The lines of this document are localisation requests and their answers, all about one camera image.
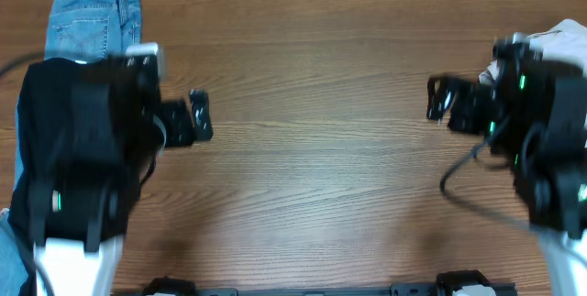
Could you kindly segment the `beige khaki shorts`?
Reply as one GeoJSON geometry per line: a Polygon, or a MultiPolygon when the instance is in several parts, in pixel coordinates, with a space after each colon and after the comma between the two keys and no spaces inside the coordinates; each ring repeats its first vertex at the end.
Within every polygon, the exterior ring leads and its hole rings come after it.
{"type": "Polygon", "coordinates": [[[499,48],[510,48],[511,45],[536,53],[542,60],[567,62],[581,68],[582,76],[586,77],[586,26],[573,19],[564,19],[549,30],[513,35],[498,39],[495,44],[499,48]]]}

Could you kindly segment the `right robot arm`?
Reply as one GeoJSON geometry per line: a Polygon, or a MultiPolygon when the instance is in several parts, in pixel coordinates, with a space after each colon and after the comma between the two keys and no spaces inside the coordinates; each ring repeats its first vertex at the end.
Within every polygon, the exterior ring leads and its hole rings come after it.
{"type": "Polygon", "coordinates": [[[586,72],[569,58],[518,36],[494,42],[497,75],[486,82],[454,74],[427,82],[426,117],[482,142],[441,177],[451,203],[535,235],[555,295],[586,292],[586,72]],[[528,210],[520,221],[451,192],[452,175],[488,148],[506,159],[515,193],[528,210]]]}

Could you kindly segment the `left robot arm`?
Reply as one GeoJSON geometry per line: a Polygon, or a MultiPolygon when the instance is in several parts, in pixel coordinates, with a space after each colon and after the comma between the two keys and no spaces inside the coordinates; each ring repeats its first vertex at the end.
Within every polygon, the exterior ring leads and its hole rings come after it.
{"type": "Polygon", "coordinates": [[[38,295],[107,295],[141,189],[169,148],[212,138],[208,94],[163,100],[153,55],[32,64],[21,91],[38,295]]]}

